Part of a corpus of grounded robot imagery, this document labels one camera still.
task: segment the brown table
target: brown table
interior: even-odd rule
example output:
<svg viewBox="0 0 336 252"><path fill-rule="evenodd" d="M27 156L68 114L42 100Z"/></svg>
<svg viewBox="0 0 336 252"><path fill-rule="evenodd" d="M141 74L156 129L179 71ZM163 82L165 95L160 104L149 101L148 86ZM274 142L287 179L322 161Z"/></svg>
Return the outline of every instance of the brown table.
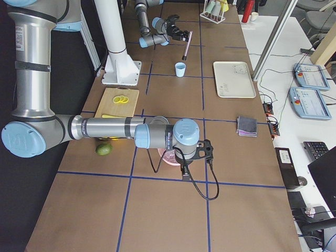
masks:
<svg viewBox="0 0 336 252"><path fill-rule="evenodd" d="M234 7L222 24L199 18L199 4L164 3L149 18L179 14L177 25L193 30L185 77L174 75L184 46L141 49L133 8L123 27L127 49L141 60L136 116L194 119L201 139L214 147L218 199L207 202L179 167L162 164L154 174L144 149L131 140L113 142L108 156L96 140L69 143L42 213L27 245L34 251L301 251L260 98L223 99L216 94L214 61L244 61L248 50ZM93 117L105 86L92 86L83 117ZM239 115L258 120L258 137L236 134ZM155 164L157 150L151 150ZM190 166L202 192L215 194L204 160Z"/></svg>

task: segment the wooden cutting board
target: wooden cutting board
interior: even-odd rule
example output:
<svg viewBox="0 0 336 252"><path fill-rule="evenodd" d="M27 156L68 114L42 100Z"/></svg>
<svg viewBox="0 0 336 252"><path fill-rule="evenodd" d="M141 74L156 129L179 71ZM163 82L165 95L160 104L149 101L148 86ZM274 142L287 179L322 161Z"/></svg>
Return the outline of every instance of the wooden cutting board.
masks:
<svg viewBox="0 0 336 252"><path fill-rule="evenodd" d="M116 96L127 96L127 103L113 103ZM133 117L139 91L127 88L105 88L100 100L95 117L102 117L103 114L113 117Z"/></svg>

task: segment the white cup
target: white cup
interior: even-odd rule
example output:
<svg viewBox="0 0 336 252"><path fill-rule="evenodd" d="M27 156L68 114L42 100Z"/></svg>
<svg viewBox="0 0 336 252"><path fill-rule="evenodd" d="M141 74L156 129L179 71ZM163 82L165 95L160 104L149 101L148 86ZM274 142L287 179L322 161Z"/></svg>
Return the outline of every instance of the white cup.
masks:
<svg viewBox="0 0 336 252"><path fill-rule="evenodd" d="M252 12L250 21L255 21L258 18L258 16L259 14L257 12Z"/></svg>
<svg viewBox="0 0 336 252"><path fill-rule="evenodd" d="M185 68L186 68L185 63L183 63L183 62L176 63L175 64L176 76L178 76L178 77L184 76Z"/></svg>

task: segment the red bottle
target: red bottle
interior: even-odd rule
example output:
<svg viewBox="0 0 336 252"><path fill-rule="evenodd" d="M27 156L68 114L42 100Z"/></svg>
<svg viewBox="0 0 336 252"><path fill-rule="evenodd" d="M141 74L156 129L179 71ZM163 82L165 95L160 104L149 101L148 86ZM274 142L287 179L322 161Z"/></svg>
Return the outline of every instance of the red bottle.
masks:
<svg viewBox="0 0 336 252"><path fill-rule="evenodd" d="M241 20L242 23L247 23L248 17L250 16L250 14L252 12L252 8L253 8L254 3L255 3L255 0L247 0L244 15L243 15L243 18Z"/></svg>

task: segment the black keyboard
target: black keyboard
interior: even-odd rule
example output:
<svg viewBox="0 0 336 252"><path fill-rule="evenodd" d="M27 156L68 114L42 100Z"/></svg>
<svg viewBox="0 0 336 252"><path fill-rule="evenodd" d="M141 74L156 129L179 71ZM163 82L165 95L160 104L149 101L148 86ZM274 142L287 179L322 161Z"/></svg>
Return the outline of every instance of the black keyboard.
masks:
<svg viewBox="0 0 336 252"><path fill-rule="evenodd" d="M312 161L318 159L328 151L326 144L323 142L303 142L303 144Z"/></svg>

